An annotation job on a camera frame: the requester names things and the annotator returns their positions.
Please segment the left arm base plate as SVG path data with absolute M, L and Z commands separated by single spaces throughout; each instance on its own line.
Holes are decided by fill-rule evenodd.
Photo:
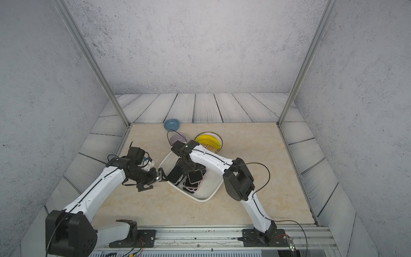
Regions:
M 121 240 L 109 244 L 110 248 L 153 248 L 156 230 L 137 230 Z

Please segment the black phone dark case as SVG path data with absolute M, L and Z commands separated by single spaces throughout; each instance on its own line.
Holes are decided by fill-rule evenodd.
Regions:
M 200 185 L 201 185 L 201 181 L 200 181 L 200 182 L 197 182 L 197 183 L 195 183 L 195 184 L 191 184 L 191 183 L 189 182 L 189 180 L 186 179 L 186 180 L 183 182 L 183 190 L 186 191 L 186 192 L 188 192 L 188 193 L 193 194 L 193 193 L 195 193 L 195 192 L 199 189 L 199 186 L 200 186 Z

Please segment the purple ceramic bowl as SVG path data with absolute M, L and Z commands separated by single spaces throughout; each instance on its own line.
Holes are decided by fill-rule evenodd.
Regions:
M 180 141 L 182 143 L 187 143 L 187 139 L 185 137 L 184 134 L 178 134 L 178 133 L 174 133 L 170 138 L 169 138 L 169 142 L 170 145 L 172 146 L 175 142 Z

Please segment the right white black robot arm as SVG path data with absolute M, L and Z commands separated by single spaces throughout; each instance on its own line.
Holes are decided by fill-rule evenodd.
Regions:
M 243 159 L 221 157 L 194 140 L 187 143 L 176 141 L 171 151 L 179 157 L 177 167 L 181 176 L 186 178 L 183 182 L 186 188 L 200 185 L 204 172 L 213 171 L 223 178 L 227 194 L 244 206 L 261 243 L 267 244 L 274 238 L 277 226 L 262 207 L 256 195 L 254 178 Z

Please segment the black phone cream case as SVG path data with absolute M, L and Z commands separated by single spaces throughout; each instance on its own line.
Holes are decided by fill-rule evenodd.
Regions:
M 183 170 L 180 161 L 175 164 L 173 169 L 167 175 L 167 180 L 175 186 L 178 186 L 181 183 L 183 180 Z

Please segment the blue ceramic bowl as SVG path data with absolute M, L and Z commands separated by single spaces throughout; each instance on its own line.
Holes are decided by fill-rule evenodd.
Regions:
M 180 121 L 175 118 L 171 118 L 166 120 L 163 126 L 166 131 L 178 131 L 180 128 Z

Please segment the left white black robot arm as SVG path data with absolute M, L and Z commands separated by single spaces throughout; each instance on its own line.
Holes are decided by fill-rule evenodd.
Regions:
M 45 221 L 46 255 L 87 257 L 95 248 L 112 244 L 115 247 L 144 248 L 145 239 L 151 244 L 154 230 L 139 231 L 132 220 L 117 220 L 116 225 L 95 229 L 91 222 L 105 200 L 120 184 L 136 181 L 138 191 L 153 188 L 165 180 L 163 169 L 149 164 L 134 164 L 128 157 L 114 157 L 90 187 L 61 211 L 52 211 Z

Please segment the white plastic storage box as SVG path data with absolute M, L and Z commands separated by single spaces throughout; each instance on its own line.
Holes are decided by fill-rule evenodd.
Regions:
M 177 155 L 175 155 L 173 152 L 170 152 L 160 163 L 159 167 L 163 169 L 166 175 L 168 175 L 174 168 L 175 164 L 178 162 L 178 159 L 179 157 Z M 223 178 L 221 175 L 208 168 L 206 169 L 206 171 L 207 172 L 204 175 L 203 180 L 198 187 L 198 190 L 194 193 L 188 193 L 184 191 L 182 183 L 180 183 L 178 186 L 173 185 L 171 182 L 168 182 L 168 184 L 178 192 L 197 202 L 206 202 L 215 195 L 215 193 L 223 184 Z

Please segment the left metal frame post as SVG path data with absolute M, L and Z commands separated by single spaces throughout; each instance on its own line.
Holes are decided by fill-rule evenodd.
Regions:
M 93 74 L 97 78 L 100 86 L 104 90 L 106 96 L 108 97 L 110 103 L 113 105 L 116 113 L 120 116 L 121 120 L 125 124 L 127 128 L 131 126 L 131 122 L 126 117 L 123 108 L 119 104 L 117 98 L 115 97 L 111 87 L 107 79 L 105 78 L 101 68 L 99 67 L 95 57 L 90 50 L 86 40 L 84 39 L 83 35 L 81 34 L 75 20 L 73 19 L 66 3 L 63 0 L 53 0 L 52 3 L 54 4 L 56 10 L 60 14 L 65 26 L 67 27 L 68 31 L 74 38 L 76 44 L 80 48 L 86 62 L 88 63 L 89 67 L 91 68 Z

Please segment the plate with yellow bananas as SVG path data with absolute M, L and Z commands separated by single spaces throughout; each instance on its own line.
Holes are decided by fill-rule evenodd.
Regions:
M 222 137 L 215 132 L 202 132 L 194 140 L 213 153 L 218 153 L 223 147 Z

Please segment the metal frame post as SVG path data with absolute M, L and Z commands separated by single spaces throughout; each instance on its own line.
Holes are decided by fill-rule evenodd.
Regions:
M 285 103 L 285 106 L 283 108 L 283 111 L 281 112 L 281 115 L 279 117 L 279 121 L 277 122 L 277 126 L 279 128 L 282 127 L 283 123 L 285 122 L 285 119 L 291 109 L 292 103 L 295 100 L 298 91 L 300 87 L 302 86 L 302 82 L 304 81 L 304 78 L 306 76 L 306 73 L 310 67 L 311 62 L 314 59 L 315 53 L 321 43 L 321 40 L 324 36 L 325 30 L 332 18 L 333 12 L 335 11 L 336 5 L 337 5 L 337 0 L 329 0 L 326 4 L 326 7 L 324 9 L 323 15 L 320 19 L 320 22 L 318 24 L 318 27 L 314 33 L 314 36 L 311 40 L 311 43 L 309 45 L 309 48 L 307 50 L 307 53 L 305 55 L 304 61 L 301 65 L 301 68 L 298 72 L 298 75 L 296 76 L 296 79 L 294 81 L 293 86 L 291 87 L 291 90 L 289 92 L 288 99 Z
M 73 19 L 66 3 L 63 0 L 53 0 L 52 3 L 54 4 L 56 10 L 60 14 L 65 26 L 67 27 L 68 31 L 74 38 L 76 44 L 80 48 L 86 62 L 88 63 L 89 67 L 91 68 L 93 74 L 97 78 L 100 86 L 104 90 L 106 96 L 108 97 L 110 103 L 113 105 L 116 113 L 120 116 L 121 120 L 125 124 L 127 128 L 131 126 L 131 122 L 126 117 L 123 108 L 119 104 L 117 98 L 115 97 L 111 87 L 107 79 L 105 78 L 101 68 L 99 67 L 95 57 L 90 50 L 86 40 L 84 39 L 83 35 L 81 34 L 75 20 Z

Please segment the aluminium mounting rail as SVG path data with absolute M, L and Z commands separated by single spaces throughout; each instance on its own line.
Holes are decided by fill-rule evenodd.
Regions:
M 327 227 L 300 227 L 298 225 L 281 225 L 285 230 L 289 247 L 244 247 L 237 238 L 242 236 L 243 229 L 249 227 L 168 227 L 138 228 L 138 230 L 156 230 L 154 249 L 157 250 L 218 250 L 252 248 L 261 250 L 276 249 L 290 251 L 293 257 L 309 257 L 315 251 L 323 251 L 327 256 L 340 256 L 337 244 Z

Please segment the right metal frame post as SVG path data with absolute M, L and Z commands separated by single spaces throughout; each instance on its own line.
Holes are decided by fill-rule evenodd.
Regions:
M 329 0 L 326 4 L 326 7 L 324 9 L 323 15 L 320 19 L 320 22 L 318 24 L 318 27 L 314 33 L 314 36 L 311 40 L 311 43 L 309 45 L 309 48 L 307 50 L 307 53 L 305 55 L 304 61 L 301 65 L 301 68 L 298 72 L 298 75 L 296 76 L 296 79 L 294 81 L 293 86 L 291 87 L 291 90 L 289 92 L 288 99 L 285 103 L 285 106 L 283 108 L 283 111 L 281 112 L 281 115 L 279 117 L 279 121 L 277 122 L 277 126 L 279 128 L 282 127 L 283 123 L 285 122 L 285 119 L 291 109 L 292 103 L 295 100 L 298 91 L 300 87 L 302 86 L 302 82 L 304 81 L 304 78 L 306 76 L 306 73 L 310 67 L 311 62 L 314 59 L 315 53 L 321 43 L 321 40 L 324 36 L 325 30 L 332 18 L 333 12 L 335 11 L 336 5 L 337 5 L 337 0 Z

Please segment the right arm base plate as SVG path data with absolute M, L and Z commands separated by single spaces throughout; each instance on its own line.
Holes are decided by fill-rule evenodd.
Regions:
M 289 247 L 289 240 L 285 230 L 277 229 L 272 236 L 255 229 L 243 229 L 242 236 L 237 238 L 244 247 Z

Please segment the black phone pink case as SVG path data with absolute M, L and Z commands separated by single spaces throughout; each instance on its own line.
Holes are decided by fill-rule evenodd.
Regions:
M 186 179 L 189 180 L 191 184 L 195 184 L 203 180 L 204 174 L 206 173 L 205 170 L 195 171 L 188 174 Z

